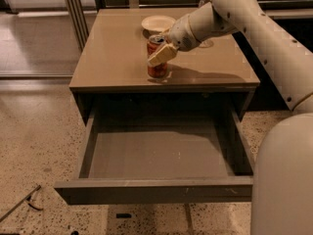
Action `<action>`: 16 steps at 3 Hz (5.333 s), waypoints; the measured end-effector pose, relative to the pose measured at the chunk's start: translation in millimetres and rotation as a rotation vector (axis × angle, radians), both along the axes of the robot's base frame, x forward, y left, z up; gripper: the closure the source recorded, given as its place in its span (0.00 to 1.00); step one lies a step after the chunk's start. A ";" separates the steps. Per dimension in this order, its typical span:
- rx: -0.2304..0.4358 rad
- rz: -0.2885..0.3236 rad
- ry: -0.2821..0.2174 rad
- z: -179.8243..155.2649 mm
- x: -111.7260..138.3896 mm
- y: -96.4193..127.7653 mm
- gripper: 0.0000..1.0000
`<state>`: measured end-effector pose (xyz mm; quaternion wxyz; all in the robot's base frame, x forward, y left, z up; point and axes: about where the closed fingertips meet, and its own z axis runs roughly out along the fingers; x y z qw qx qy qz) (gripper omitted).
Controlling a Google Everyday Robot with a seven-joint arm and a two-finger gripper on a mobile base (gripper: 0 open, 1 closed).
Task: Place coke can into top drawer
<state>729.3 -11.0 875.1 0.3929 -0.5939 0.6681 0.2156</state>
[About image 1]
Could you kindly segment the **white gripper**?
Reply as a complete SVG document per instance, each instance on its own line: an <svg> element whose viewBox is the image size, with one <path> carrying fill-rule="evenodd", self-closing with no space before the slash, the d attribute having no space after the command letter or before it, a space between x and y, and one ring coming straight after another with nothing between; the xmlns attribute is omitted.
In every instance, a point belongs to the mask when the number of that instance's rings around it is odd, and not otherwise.
<svg viewBox="0 0 313 235"><path fill-rule="evenodd" d="M161 32L160 35L171 43L147 44L149 67L156 67L174 59L178 50L189 52L201 44L192 33L189 15L177 20L171 29Z"/></svg>

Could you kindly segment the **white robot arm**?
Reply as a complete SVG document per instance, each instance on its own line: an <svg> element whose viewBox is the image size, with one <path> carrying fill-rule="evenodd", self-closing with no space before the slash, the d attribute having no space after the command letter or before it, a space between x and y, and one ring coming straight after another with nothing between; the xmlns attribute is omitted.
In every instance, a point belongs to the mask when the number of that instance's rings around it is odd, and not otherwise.
<svg viewBox="0 0 313 235"><path fill-rule="evenodd" d="M259 146L250 235L313 235L313 54L275 23L257 0L210 0L177 20L148 58L155 67L211 37L238 31L261 66L263 93L276 92L292 115Z"/></svg>

